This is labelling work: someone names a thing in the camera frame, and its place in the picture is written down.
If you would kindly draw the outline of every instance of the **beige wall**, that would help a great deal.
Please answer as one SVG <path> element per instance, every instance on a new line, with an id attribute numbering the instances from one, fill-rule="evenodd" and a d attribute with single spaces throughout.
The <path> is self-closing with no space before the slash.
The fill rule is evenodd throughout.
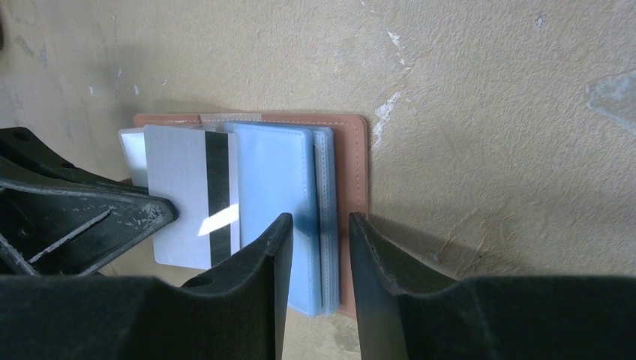
<path id="1" fill-rule="evenodd" d="M 134 113 L 361 113 L 374 220 L 425 262 L 636 275 L 636 1 L 0 2 L 2 121 L 87 170 L 127 175 Z M 303 321 L 288 354 L 355 356 Z"/>

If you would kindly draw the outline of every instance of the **stitching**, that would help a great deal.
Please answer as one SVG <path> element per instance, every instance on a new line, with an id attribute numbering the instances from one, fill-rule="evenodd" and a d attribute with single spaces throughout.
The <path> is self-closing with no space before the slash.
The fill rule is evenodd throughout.
<path id="1" fill-rule="evenodd" d="M 298 138 L 301 140 L 301 148 L 302 148 L 302 152 L 306 153 L 307 152 L 307 142 L 303 142 L 302 141 L 302 135 L 300 133 L 291 133 L 291 134 L 297 134 Z M 314 150 L 314 142 L 311 142 L 311 150 Z M 302 172 L 306 173 L 307 172 L 307 157 L 303 156 L 302 157 Z M 304 210 L 306 211 L 306 214 L 309 214 L 309 202 L 306 200 L 308 198 L 308 194 L 307 194 L 307 181 L 303 180 L 302 182 L 302 190 L 304 193 Z M 307 278 L 311 279 L 311 269 L 315 266 L 314 265 L 314 261 L 312 259 L 311 256 L 309 256 L 309 262 L 310 262 L 310 266 L 307 267 Z M 313 299 L 314 298 L 314 287 L 312 286 L 311 283 L 309 283 L 309 299 Z M 310 302 L 310 309 L 312 310 L 311 313 L 315 313 L 317 309 L 314 308 L 314 304 Z"/>
<path id="2" fill-rule="evenodd" d="M 327 142 L 328 137 L 326 135 L 322 135 L 322 147 L 325 149 L 325 151 L 323 152 L 323 157 L 324 157 L 324 161 L 325 163 L 327 163 L 327 155 L 331 155 L 332 157 L 334 156 L 334 144 L 333 141 L 331 142 Z M 335 183 L 335 174 L 332 174 L 332 177 L 328 177 L 328 173 L 325 173 L 323 178 L 325 179 L 325 183 L 327 183 L 330 180 L 327 180 L 327 178 L 329 179 L 333 179 L 333 182 L 329 182 L 329 184 L 331 184 L 331 186 L 336 186 Z M 335 198 L 335 193 L 336 193 L 336 189 L 332 188 L 332 192 L 331 195 L 329 193 L 329 191 L 327 191 L 327 188 L 325 188 L 325 198 L 326 198 L 326 202 L 327 202 L 327 206 L 330 209 L 333 208 L 337 208 L 338 207 L 338 202 L 334 202 L 332 201 Z M 338 210 L 336 210 L 335 212 L 335 216 L 337 218 L 338 216 Z M 328 291 L 329 291 L 329 311 L 333 311 L 333 307 L 338 308 L 340 305 L 340 281 L 339 279 L 339 268 L 337 267 L 337 264 L 339 263 L 339 254 L 340 251 L 339 249 L 339 241 L 338 241 L 338 222 L 334 223 L 333 221 L 333 217 L 328 218 L 328 224 L 327 227 L 329 229 L 331 229 L 331 231 L 335 231 L 335 235 L 332 233 L 329 236 L 329 241 L 328 241 L 328 246 L 331 248 L 331 256 L 328 258 L 328 274 L 329 274 L 329 287 L 328 287 Z"/>
<path id="3" fill-rule="evenodd" d="M 185 124 L 203 124 L 203 120 L 201 119 L 201 117 L 199 116 L 199 121 L 196 123 L 190 122 L 188 120 L 182 120 L 180 121 L 181 123 L 185 123 Z M 206 122 L 264 122 L 264 123 L 281 123 L 281 124 L 309 124 L 309 125 L 347 125 L 347 126 L 351 126 L 355 129 L 355 184 L 357 186 L 357 195 L 358 195 L 358 200 L 357 200 L 357 209 L 358 212 L 360 212 L 362 210 L 362 208 L 360 207 L 360 146 L 359 146 L 359 133 L 358 133 L 358 127 L 355 126 L 354 124 L 350 124 L 348 122 L 308 122 L 308 121 L 276 121 L 276 120 L 271 120 L 271 121 L 263 121 L 263 120 L 254 120 L 254 119 L 245 119 L 245 120 L 238 120 L 238 119 L 218 119 L 218 120 L 214 120 L 214 121 L 206 121 Z M 154 120 L 153 123 L 174 123 L 174 120 L 171 119 L 161 119 L 161 120 Z"/>
<path id="4" fill-rule="evenodd" d="M 322 163 L 325 165 L 327 165 L 327 145 L 326 145 L 326 136 L 324 133 L 316 133 L 316 135 L 319 137 L 320 139 L 320 145 L 321 145 L 321 152 L 320 152 L 320 158 L 322 159 Z M 323 200 L 323 204 L 321 204 L 321 206 L 324 206 L 325 209 L 325 213 L 326 212 L 330 212 L 331 208 L 332 208 L 332 202 L 331 202 L 331 198 L 329 197 L 329 192 L 328 192 L 328 180 L 327 180 L 327 173 L 326 173 L 326 169 L 322 169 L 322 200 Z M 325 227 L 325 229 L 331 229 L 332 227 L 332 222 L 331 222 L 331 218 L 330 217 L 323 217 L 321 218 L 321 223 L 322 225 Z M 322 271 L 322 279 L 325 282 L 325 296 L 323 299 L 323 303 L 324 305 L 328 308 L 329 311 L 331 311 L 332 309 L 332 296 L 333 296 L 333 291 L 332 291 L 332 284 L 333 284 L 333 279 L 332 279 L 332 256 L 333 256 L 333 236 L 332 234 L 329 234 L 328 232 L 322 232 L 321 233 L 323 235 L 325 235 L 327 237 L 327 239 L 325 239 L 325 241 L 321 241 L 322 243 L 322 249 L 323 249 L 323 254 L 324 256 L 324 261 L 325 261 L 325 267 L 324 267 L 324 271 Z"/>

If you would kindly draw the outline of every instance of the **tan leather passport cover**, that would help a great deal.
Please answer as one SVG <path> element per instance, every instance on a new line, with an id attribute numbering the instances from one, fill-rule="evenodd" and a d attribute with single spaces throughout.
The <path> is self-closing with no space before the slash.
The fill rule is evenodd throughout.
<path id="1" fill-rule="evenodd" d="M 349 254 L 349 214 L 369 213 L 367 122 L 359 115 L 308 115 L 283 113 L 245 114 L 139 114 L 137 127 L 144 125 L 195 125 L 210 122 L 269 122 L 328 126 L 334 133 L 338 228 L 340 235 L 340 311 L 356 317 Z"/>

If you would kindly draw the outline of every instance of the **black plastic bracket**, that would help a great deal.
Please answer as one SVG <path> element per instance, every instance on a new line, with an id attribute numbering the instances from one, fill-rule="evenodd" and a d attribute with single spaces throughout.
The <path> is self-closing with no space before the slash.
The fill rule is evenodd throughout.
<path id="1" fill-rule="evenodd" d="M 175 288 L 153 277 L 0 277 L 3 359 L 280 359 L 292 216 Z"/>
<path id="2" fill-rule="evenodd" d="M 174 221 L 166 199 L 76 168 L 23 127 L 0 130 L 0 274 L 89 275 Z"/>
<path id="3" fill-rule="evenodd" d="M 636 280 L 452 280 L 351 214 L 363 359 L 632 359 Z"/>

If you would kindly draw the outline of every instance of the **card holder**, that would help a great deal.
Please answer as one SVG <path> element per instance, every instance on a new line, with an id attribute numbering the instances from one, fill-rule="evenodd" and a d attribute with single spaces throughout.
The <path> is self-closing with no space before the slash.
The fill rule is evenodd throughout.
<path id="1" fill-rule="evenodd" d="M 338 265 L 338 204 L 334 135 L 328 127 L 306 127 L 313 133 L 316 188 L 320 227 L 320 274 L 322 278 L 322 313 L 331 315 L 340 307 L 340 273 Z"/>
<path id="2" fill-rule="evenodd" d="M 264 124 L 225 127 L 238 140 L 241 246 L 258 238 L 280 213 L 292 214 L 289 306 L 315 317 L 323 307 L 313 134 Z"/>

